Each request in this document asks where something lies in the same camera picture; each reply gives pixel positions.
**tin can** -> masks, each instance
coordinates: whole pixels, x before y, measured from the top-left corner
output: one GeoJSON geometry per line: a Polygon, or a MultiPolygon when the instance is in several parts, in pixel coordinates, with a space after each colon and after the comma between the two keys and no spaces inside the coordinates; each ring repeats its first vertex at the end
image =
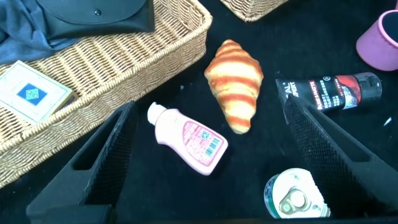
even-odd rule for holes
{"type": "Polygon", "coordinates": [[[268,180],[264,201],[274,218],[329,217],[330,209],[315,185],[311,173],[293,168],[268,180]]]}

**red label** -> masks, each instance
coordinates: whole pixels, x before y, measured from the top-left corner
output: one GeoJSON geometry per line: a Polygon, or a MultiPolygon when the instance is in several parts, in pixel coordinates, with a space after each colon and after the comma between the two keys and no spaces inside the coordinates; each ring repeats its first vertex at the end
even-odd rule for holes
{"type": "Polygon", "coordinates": [[[358,103],[361,102],[362,94],[361,94],[361,87],[355,76],[353,75],[337,75],[336,76],[338,81],[343,85],[348,87],[354,95],[354,97],[358,100],[358,103]]]}
{"type": "Polygon", "coordinates": [[[224,144],[219,135],[192,121],[184,124],[182,138],[188,153],[205,166],[210,166],[224,144]]]}

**can lid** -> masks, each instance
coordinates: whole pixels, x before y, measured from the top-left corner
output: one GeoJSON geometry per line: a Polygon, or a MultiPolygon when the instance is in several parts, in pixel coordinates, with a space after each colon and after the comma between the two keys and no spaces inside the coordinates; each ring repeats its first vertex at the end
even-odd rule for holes
{"type": "Polygon", "coordinates": [[[165,111],[167,108],[165,108],[162,105],[157,105],[156,102],[153,102],[151,106],[148,109],[148,121],[155,125],[157,119],[159,116],[165,111]]]}
{"type": "Polygon", "coordinates": [[[354,75],[361,87],[361,105],[370,105],[380,100],[382,94],[381,81],[377,75],[364,72],[354,75]]]}
{"type": "Polygon", "coordinates": [[[293,168],[279,174],[272,187],[272,202],[281,218],[318,218],[330,215],[326,212],[327,204],[311,173],[305,169],[293,168]]]}

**blue cloth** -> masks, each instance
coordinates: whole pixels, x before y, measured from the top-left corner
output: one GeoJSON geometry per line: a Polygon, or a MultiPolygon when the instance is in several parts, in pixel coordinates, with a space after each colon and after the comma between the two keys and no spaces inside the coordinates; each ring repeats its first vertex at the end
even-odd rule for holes
{"type": "Polygon", "coordinates": [[[47,40],[36,0],[0,0],[0,64],[49,57],[78,39],[47,40]]]}

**barcode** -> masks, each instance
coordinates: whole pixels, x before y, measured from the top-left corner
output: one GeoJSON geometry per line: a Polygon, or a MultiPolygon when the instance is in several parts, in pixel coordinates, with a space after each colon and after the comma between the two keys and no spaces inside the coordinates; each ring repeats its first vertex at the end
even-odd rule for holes
{"type": "Polygon", "coordinates": [[[213,138],[213,141],[210,143],[209,147],[206,149],[206,152],[205,152],[206,155],[209,157],[213,156],[219,143],[220,143],[220,140],[218,138],[213,138]]]}

